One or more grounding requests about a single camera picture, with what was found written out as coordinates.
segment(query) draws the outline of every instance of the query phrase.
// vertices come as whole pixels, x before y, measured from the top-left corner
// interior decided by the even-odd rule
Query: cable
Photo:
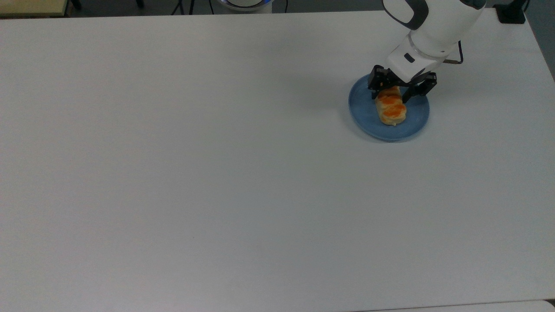
[[[465,59],[462,57],[462,43],[460,40],[458,41],[458,53],[461,55],[461,61],[459,62],[459,64],[462,64],[462,62],[464,62]]]
[[[461,56],[461,60],[460,61],[455,61],[453,59],[446,59],[445,61],[443,61],[446,64],[462,64],[462,62],[465,61],[465,59],[462,56],[462,43],[459,41],[458,42],[458,53]]]
[[[526,6],[524,7],[524,9],[522,10],[523,12],[526,12],[526,10],[528,9],[528,6],[530,5],[530,0],[528,0],[526,2]]]

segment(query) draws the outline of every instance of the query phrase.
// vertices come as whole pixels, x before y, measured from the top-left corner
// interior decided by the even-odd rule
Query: white table
[[[347,96],[384,12],[0,21],[1,311],[555,297],[555,83],[486,11],[417,138]]]

